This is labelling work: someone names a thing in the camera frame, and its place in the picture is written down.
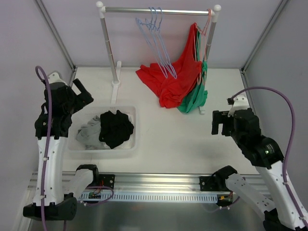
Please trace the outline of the grey tank top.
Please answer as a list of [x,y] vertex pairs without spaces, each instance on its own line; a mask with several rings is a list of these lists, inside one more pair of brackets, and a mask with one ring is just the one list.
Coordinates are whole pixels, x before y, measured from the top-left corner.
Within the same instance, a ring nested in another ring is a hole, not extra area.
[[76,140],[85,146],[86,150],[104,149],[103,142],[99,141],[101,120],[96,115],[87,124],[81,126],[76,135]]

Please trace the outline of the black tank top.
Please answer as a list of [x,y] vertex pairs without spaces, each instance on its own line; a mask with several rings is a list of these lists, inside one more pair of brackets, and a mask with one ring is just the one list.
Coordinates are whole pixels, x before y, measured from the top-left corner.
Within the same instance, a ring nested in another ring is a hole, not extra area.
[[115,114],[111,111],[101,114],[100,122],[99,141],[105,142],[111,149],[128,141],[134,131],[134,125],[130,122],[128,115],[120,110]]

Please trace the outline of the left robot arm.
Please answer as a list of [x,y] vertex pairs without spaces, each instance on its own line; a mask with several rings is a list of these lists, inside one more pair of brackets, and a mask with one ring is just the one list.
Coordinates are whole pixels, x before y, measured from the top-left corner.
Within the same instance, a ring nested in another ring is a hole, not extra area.
[[94,101],[79,79],[73,83],[80,94],[63,81],[49,83],[44,90],[45,103],[35,121],[38,179],[32,203],[23,208],[26,218],[72,220],[77,212],[77,198],[87,187],[96,188],[100,183],[96,165],[80,165],[69,184],[63,186],[63,156],[72,115]]

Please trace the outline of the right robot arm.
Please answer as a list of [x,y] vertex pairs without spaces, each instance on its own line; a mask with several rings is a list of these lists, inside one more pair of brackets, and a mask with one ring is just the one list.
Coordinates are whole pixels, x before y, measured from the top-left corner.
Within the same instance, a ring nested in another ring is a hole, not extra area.
[[217,170],[214,174],[215,186],[221,190],[236,193],[263,220],[267,231],[306,231],[307,211],[292,191],[283,165],[286,161],[275,140],[261,134],[259,119],[251,108],[228,111],[213,111],[212,134],[232,137],[242,154],[262,177],[271,198],[267,198],[247,183],[231,166]]

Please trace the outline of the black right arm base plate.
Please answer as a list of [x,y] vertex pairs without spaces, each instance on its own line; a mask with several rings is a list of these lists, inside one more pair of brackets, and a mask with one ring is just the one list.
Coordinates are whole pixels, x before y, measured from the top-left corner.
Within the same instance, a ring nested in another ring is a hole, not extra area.
[[200,191],[202,192],[228,192],[225,179],[218,176],[200,176]]

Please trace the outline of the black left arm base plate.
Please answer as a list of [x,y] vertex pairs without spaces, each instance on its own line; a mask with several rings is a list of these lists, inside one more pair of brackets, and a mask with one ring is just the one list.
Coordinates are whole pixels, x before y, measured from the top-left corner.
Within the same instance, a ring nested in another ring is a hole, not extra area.
[[99,186],[105,186],[114,189],[115,178],[116,176],[114,174],[100,174]]

